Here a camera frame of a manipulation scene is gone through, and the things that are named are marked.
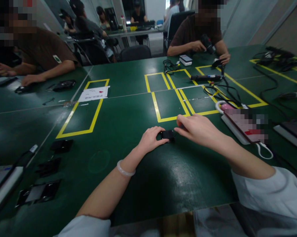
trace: desk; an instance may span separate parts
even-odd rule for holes
[[[263,51],[261,45],[230,49],[232,58],[226,67],[226,76],[238,89],[245,104],[257,108],[258,113],[268,114],[269,119],[279,121],[278,112],[258,97],[263,89],[274,86],[272,81],[253,69],[254,64],[250,61],[253,55]],[[163,73],[165,59],[81,68],[38,85],[38,93],[28,95],[16,95],[9,87],[0,88],[0,165],[11,164],[34,143],[43,144],[0,212],[0,236],[52,236],[59,233],[117,161],[137,145],[143,132],[155,125],[173,129],[178,114],[205,115],[219,130],[234,137],[202,86],[182,79],[187,74],[219,73],[208,67],[214,56],[195,55],[191,66],[170,76]],[[272,101],[282,92],[297,91],[297,71],[276,74],[262,70],[279,82],[279,88],[266,93],[266,99]],[[77,80],[73,90],[44,92],[50,84],[64,78]],[[75,110],[59,105],[61,99],[77,100],[87,83],[88,88],[100,87],[107,80],[110,86],[108,99],[89,101],[85,106],[78,104]],[[37,106],[50,97],[57,99],[46,106]],[[297,101],[285,104],[297,110]],[[293,116],[290,110],[284,110]],[[66,121],[67,126],[60,132]],[[51,158],[53,153],[49,147],[60,138],[74,139],[70,152],[55,156],[62,157],[57,174],[39,179],[35,173],[37,165]],[[297,148],[273,130],[269,131],[269,138],[274,150],[297,169]],[[258,155],[255,146],[244,147]],[[276,165],[274,159],[265,162]],[[54,200],[14,208],[20,190],[56,179],[62,181]],[[175,143],[160,146],[144,157],[111,221],[112,225],[132,223],[237,200],[226,160],[176,136]]]

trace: white jade bangle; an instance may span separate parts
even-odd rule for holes
[[[121,166],[120,166],[121,161],[122,161],[122,160],[120,160],[120,161],[118,162],[118,164],[116,165],[117,168],[118,168],[118,171],[120,171],[120,173],[123,174],[124,176],[128,176],[128,177],[133,176],[133,175],[135,174],[135,171],[134,171],[133,173],[129,173],[129,172],[124,171],[124,170],[121,168]]]

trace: white shirt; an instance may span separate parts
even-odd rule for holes
[[[297,178],[284,168],[275,167],[276,173],[264,180],[245,178],[232,171],[240,203],[261,214],[276,218],[287,228],[270,226],[256,233],[257,237],[297,235]],[[197,237],[245,237],[243,232],[228,226],[226,221],[210,208],[201,210],[203,215],[194,218]],[[74,218],[58,237],[107,237],[110,220],[100,220],[88,216]],[[145,236],[157,236],[156,232],[144,233]]]

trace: black tool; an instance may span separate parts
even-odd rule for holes
[[[161,139],[169,139],[168,143],[175,142],[175,136],[173,130],[162,131],[159,133],[161,135]]]
[[[49,149],[55,151],[55,154],[65,153],[70,150],[73,142],[74,140],[55,141]]]
[[[23,94],[31,91],[30,86],[20,86],[14,92],[18,94]]]
[[[67,89],[71,89],[76,84],[75,80],[61,81],[54,88],[53,91],[59,92]]]
[[[44,184],[32,185],[28,189],[21,190],[15,207],[53,200],[59,188],[60,181],[61,179]]]
[[[35,171],[40,175],[40,178],[47,177],[49,175],[55,174],[58,172],[62,158],[55,158],[38,165],[39,169]]]
[[[214,54],[214,49],[213,49],[211,39],[206,34],[203,34],[201,36],[201,43],[206,47],[207,52],[209,54]]]
[[[192,76],[192,77],[189,77],[190,80],[192,81],[196,81],[196,82],[199,82],[199,81],[220,81],[221,80],[221,76],[218,76],[218,75],[200,75],[200,76]]]
[[[18,78],[17,77],[9,77],[3,81],[0,82],[0,87],[7,86],[11,84],[12,82],[16,81]]]

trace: black t-shirt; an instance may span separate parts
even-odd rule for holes
[[[139,16],[136,14],[136,11],[133,12],[132,17],[134,19],[134,21],[138,21],[138,22],[144,22],[144,16],[145,16],[145,12],[141,11]]]

